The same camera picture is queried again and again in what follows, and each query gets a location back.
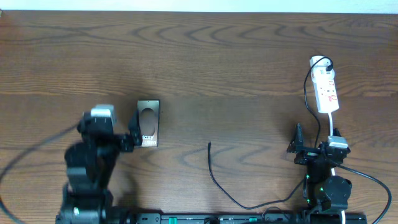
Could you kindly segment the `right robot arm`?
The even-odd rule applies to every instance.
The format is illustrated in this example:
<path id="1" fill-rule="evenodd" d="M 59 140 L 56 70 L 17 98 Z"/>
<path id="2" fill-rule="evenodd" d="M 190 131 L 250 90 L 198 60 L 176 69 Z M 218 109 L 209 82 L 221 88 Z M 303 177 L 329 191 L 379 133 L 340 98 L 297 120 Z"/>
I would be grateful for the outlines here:
<path id="1" fill-rule="evenodd" d="M 350 153 L 346 139 L 337 129 L 318 147 L 307 147 L 301 125 L 297 124 L 287 152 L 296 155 L 294 163 L 307 168 L 303 197 L 308 208 L 297 215 L 300 223 L 346 223 L 345 210 L 351 195 L 350 180 L 336 175 L 334 168 L 341 165 Z"/>

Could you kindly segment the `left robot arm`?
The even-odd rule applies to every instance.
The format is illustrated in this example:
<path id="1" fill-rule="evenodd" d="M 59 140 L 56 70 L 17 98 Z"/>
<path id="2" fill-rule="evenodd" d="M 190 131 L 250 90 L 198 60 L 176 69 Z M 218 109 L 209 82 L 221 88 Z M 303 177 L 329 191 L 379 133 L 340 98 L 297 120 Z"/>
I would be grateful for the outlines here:
<path id="1" fill-rule="evenodd" d="M 63 187 L 63 200 L 56 223 L 136 223 L 130 209 L 113 205 L 108 189 L 116 161 L 123 152 L 132 152 L 142 144 L 139 112 L 135 111 L 128 133 L 114 133 L 111 108 L 97 107 L 85 112 L 77 131 L 81 141 L 65 152 L 68 182 Z"/>

